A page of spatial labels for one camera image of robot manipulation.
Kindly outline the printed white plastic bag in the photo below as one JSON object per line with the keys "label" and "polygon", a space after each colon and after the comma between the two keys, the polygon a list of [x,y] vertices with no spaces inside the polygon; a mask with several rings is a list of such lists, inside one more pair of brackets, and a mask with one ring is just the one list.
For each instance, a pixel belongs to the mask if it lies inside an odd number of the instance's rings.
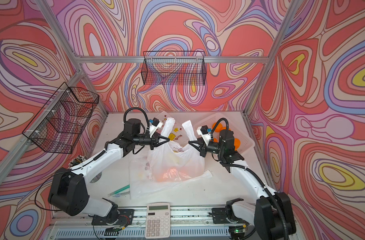
{"label": "printed white plastic bag", "polygon": [[155,181],[156,174],[167,169],[176,168],[191,179],[201,176],[205,171],[205,159],[196,149],[189,144],[182,147],[174,141],[154,148],[149,152],[147,161],[150,165],[151,177]]}

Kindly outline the white plastic fruit basket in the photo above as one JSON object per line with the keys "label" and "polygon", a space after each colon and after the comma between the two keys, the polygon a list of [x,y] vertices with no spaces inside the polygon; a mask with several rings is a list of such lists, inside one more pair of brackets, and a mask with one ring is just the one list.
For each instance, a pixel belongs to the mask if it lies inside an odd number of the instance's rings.
{"label": "white plastic fruit basket", "polygon": [[238,139],[240,142],[240,146],[237,148],[237,151],[243,156],[249,152],[252,152],[255,147],[255,142],[250,137],[240,112],[212,114],[197,121],[194,124],[194,129],[202,126],[208,126],[208,128],[212,128],[214,124],[221,118],[226,118],[228,120],[230,131],[234,133],[235,139]]}

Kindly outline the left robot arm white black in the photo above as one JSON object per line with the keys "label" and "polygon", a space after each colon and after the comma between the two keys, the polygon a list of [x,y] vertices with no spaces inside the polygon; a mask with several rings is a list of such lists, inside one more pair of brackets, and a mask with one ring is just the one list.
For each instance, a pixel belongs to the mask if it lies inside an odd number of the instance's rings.
{"label": "left robot arm white black", "polygon": [[61,168],[53,176],[48,202],[75,216],[80,213],[105,218],[110,224],[118,220],[120,214],[117,204],[106,199],[94,199],[89,196],[87,184],[114,162],[132,153],[136,146],[157,148],[169,139],[156,133],[162,122],[154,118],[141,133],[141,121],[124,121],[123,131],[113,140],[106,142],[102,151],[70,169]]}

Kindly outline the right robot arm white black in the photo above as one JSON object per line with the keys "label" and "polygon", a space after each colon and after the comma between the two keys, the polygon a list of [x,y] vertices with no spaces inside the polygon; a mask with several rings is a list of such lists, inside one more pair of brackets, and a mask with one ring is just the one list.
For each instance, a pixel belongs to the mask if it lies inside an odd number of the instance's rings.
{"label": "right robot arm white black", "polygon": [[217,142],[206,126],[198,128],[199,138],[189,141],[189,145],[199,151],[200,156],[216,154],[218,162],[234,176],[255,203],[238,198],[227,201],[225,217],[232,222],[245,221],[255,227],[262,240],[288,240],[296,233],[296,225],[291,201],[287,194],[278,193],[252,171],[244,157],[237,152],[234,133],[224,129]]}

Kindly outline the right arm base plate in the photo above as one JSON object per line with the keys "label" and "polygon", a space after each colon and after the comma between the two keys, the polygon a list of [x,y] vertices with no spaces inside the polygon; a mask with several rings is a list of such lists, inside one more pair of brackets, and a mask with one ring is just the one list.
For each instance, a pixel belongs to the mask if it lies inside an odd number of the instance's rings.
{"label": "right arm base plate", "polygon": [[213,219],[214,224],[250,224],[254,219],[254,211],[249,209],[241,208],[239,215],[241,217],[246,217],[246,219],[238,218],[232,210],[229,210],[226,207],[222,208],[212,208],[212,211],[209,212],[209,215]]}

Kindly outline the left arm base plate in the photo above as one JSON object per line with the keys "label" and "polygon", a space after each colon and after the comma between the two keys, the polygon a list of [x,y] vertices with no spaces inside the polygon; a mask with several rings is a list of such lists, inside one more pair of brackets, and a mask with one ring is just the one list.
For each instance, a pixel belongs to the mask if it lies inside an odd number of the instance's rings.
{"label": "left arm base plate", "polygon": [[134,217],[134,209],[116,209],[106,217],[94,215],[91,224],[93,226],[123,226],[131,225]]}

